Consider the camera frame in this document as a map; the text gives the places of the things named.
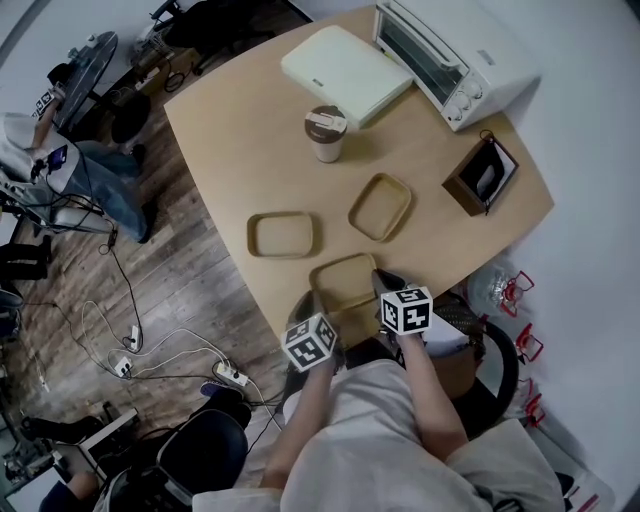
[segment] toaster oven window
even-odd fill
[[[444,105],[464,78],[458,69],[443,69],[424,45],[386,14],[382,14],[380,39],[409,66]]]

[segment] empty tray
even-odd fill
[[[375,242],[395,229],[411,204],[411,190],[388,174],[376,174],[349,210],[349,224]]]
[[[375,268],[371,254],[354,254],[314,268],[309,274],[309,284],[320,293],[328,311],[343,311],[376,298],[371,283],[371,271]]]
[[[253,215],[247,221],[249,253],[262,258],[302,258],[313,249],[313,221],[304,212]]]

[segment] white wall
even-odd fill
[[[0,0],[0,46],[35,0]]]
[[[556,202],[510,256],[536,281],[545,407],[619,510],[640,483],[640,23],[622,0],[480,1],[544,74],[507,114]]]
[[[1,1],[11,5],[17,0]],[[152,24],[149,14],[161,4],[162,0],[50,0],[0,67],[0,112],[31,114],[50,87],[47,73],[67,62],[69,49],[84,46],[89,34],[113,30],[118,49],[96,88],[105,92],[128,70],[127,50]]]

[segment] desk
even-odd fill
[[[453,133],[412,86],[345,140],[341,159],[318,162],[303,129],[322,102],[284,76],[280,59],[318,29],[337,24],[371,40],[374,9],[306,25],[236,57],[180,93],[167,115],[198,190],[229,253],[277,335],[309,288],[309,271],[358,252],[378,266],[447,290],[533,229],[553,202],[531,156],[502,114]],[[441,184],[490,129],[520,163],[491,213],[469,217]],[[414,203],[401,231],[376,243],[349,226],[347,212],[378,172],[398,177]],[[246,223],[255,213],[303,210],[322,227],[322,250],[298,260],[255,258]],[[347,345],[372,334],[375,304],[336,317]]]
[[[95,48],[84,46],[78,56],[78,67],[74,70],[66,86],[67,97],[54,119],[59,129],[64,130],[88,97],[95,99],[93,88],[102,78],[118,47],[115,32],[105,32],[98,36]]]

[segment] plug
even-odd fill
[[[249,381],[249,377],[240,373],[236,368],[230,368],[224,363],[218,363],[218,366],[216,366],[216,373],[220,375],[220,377],[224,377],[225,379],[235,382],[240,386],[246,386]]]
[[[137,325],[131,326],[131,351],[139,352],[142,348],[142,337],[140,336],[140,328]]]
[[[44,390],[47,393],[51,391],[51,389],[49,388],[49,384],[47,384],[47,381],[44,380],[44,377],[42,375],[40,375],[40,385],[44,388]]]
[[[124,379],[127,377],[127,374],[131,373],[132,368],[133,363],[131,363],[131,359],[129,359],[128,357],[123,357],[122,359],[120,359],[120,362],[115,368],[116,375],[121,379]]]
[[[114,229],[109,233],[109,240],[107,241],[107,248],[111,249],[114,245],[116,245],[116,240],[118,238],[118,230]]]

